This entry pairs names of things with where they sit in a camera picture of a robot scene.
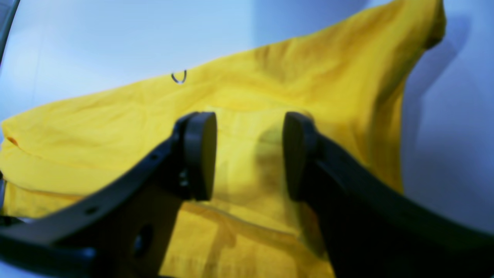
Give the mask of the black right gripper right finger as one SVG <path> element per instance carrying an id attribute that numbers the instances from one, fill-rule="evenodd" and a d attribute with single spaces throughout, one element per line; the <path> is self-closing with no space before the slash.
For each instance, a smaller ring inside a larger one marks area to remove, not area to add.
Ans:
<path id="1" fill-rule="evenodd" d="M 286 184 L 316 214 L 338 278 L 492 278 L 493 236 L 458 225 L 398 194 L 313 121 L 287 112 Z"/>

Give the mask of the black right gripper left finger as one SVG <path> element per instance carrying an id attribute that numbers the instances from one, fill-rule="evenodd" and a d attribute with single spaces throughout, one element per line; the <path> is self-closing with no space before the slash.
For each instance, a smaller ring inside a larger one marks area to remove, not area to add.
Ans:
<path id="1" fill-rule="evenodd" d="M 185 200 L 210 200 L 217 116 L 194 112 L 98 192 L 1 229 L 1 263 L 50 278 L 157 278 Z"/>

